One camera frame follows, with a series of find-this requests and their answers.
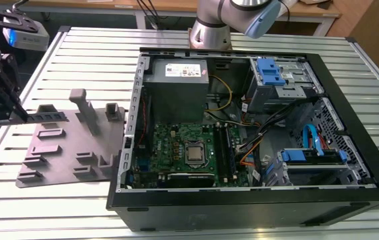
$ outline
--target blue latch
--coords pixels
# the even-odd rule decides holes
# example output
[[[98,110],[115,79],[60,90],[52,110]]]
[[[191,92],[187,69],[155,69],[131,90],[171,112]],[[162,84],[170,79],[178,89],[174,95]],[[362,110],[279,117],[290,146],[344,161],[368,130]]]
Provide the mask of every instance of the blue latch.
[[[258,72],[262,75],[264,85],[283,86],[286,80],[280,75],[280,68],[270,58],[258,58]]]
[[[339,156],[343,163],[347,162],[347,152],[344,150],[339,150]]]
[[[284,150],[282,151],[283,162],[287,161],[307,161],[302,150]]]

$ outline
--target green motherboard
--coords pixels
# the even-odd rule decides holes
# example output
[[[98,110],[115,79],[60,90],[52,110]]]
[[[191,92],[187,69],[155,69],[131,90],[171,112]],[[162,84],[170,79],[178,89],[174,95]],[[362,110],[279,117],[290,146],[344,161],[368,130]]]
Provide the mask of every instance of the green motherboard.
[[[240,144],[236,126],[222,126],[227,129],[231,147],[235,151]],[[206,173],[215,175],[216,187],[243,187],[248,185],[247,172],[232,170],[230,181],[219,179],[218,144],[215,141],[215,125],[211,124],[158,124],[154,130],[152,155],[139,160],[142,172],[150,173]]]

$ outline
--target aluminum table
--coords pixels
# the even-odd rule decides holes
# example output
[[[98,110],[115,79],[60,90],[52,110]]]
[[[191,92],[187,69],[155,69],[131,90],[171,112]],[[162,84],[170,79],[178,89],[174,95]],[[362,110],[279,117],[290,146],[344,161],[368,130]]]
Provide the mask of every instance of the aluminum table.
[[[24,108],[40,104],[76,109],[70,89],[86,88],[94,107],[130,105],[139,47],[187,48],[186,31],[72,27],[58,33],[22,94]],[[356,43],[344,38],[234,33],[235,50],[320,54],[379,147],[379,70]],[[131,232],[106,210],[110,183],[18,188],[15,180],[34,125],[0,129],[0,239],[379,239],[379,210],[322,227]]]

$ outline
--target black cable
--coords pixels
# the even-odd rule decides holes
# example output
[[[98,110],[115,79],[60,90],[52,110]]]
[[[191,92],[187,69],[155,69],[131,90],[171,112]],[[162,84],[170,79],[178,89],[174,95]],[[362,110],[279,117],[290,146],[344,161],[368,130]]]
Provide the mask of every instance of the black cable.
[[[227,116],[227,119],[231,121],[232,119],[231,119],[230,115],[227,114],[227,112],[224,111],[226,108],[220,109],[220,112],[222,112],[223,115]]]
[[[152,20],[151,20],[151,16],[147,14],[147,12],[144,11],[144,8],[142,7],[142,4],[140,4],[140,0],[136,0],[136,2],[138,2],[138,4],[139,4],[139,7],[140,7],[140,9],[142,9],[142,11],[143,11],[143,13],[144,13],[144,16],[148,18],[148,21],[150,21],[150,23],[151,23],[151,25],[158,25],[156,23],[154,23],[152,22]]]
[[[318,96],[299,99],[291,102],[288,105],[286,105],[279,111],[276,111],[266,120],[263,125],[260,126],[259,130],[256,131],[256,135],[254,136],[252,140],[247,141],[242,146],[240,149],[255,143],[260,140],[263,135],[267,133],[270,128],[276,124],[279,121],[284,120],[287,118],[287,115],[292,112],[295,107],[298,107],[300,104],[311,103],[319,99]]]
[[[152,4],[151,0],[148,0],[148,2],[150,2],[150,4],[151,4],[152,10],[154,10],[154,12],[155,12],[155,14],[156,14],[156,17],[158,17],[159,19],[167,19],[168,16],[167,16],[167,17],[160,17],[160,16],[158,15],[158,12],[156,12],[156,9],[155,9],[155,7],[154,7],[154,4]]]
[[[150,7],[148,7],[148,5],[144,3],[144,1],[143,0],[138,0],[138,1],[140,1],[142,2],[142,4],[144,5],[144,7],[146,7],[146,9],[150,11],[150,13],[151,13],[151,15],[152,15],[152,17],[155,18],[155,20],[156,20],[156,24],[159,24],[159,18],[158,18],[158,16],[155,15],[155,13],[152,12],[152,10],[150,9]]]
[[[288,9],[288,6],[283,3],[283,0],[279,0],[279,2],[284,5],[287,9],[287,22],[286,22],[286,28],[287,28],[290,24],[290,9]]]
[[[175,25],[178,25],[178,22],[180,21],[180,19],[182,19],[182,17],[178,18],[176,22],[171,25],[171,27],[168,29],[174,28]]]

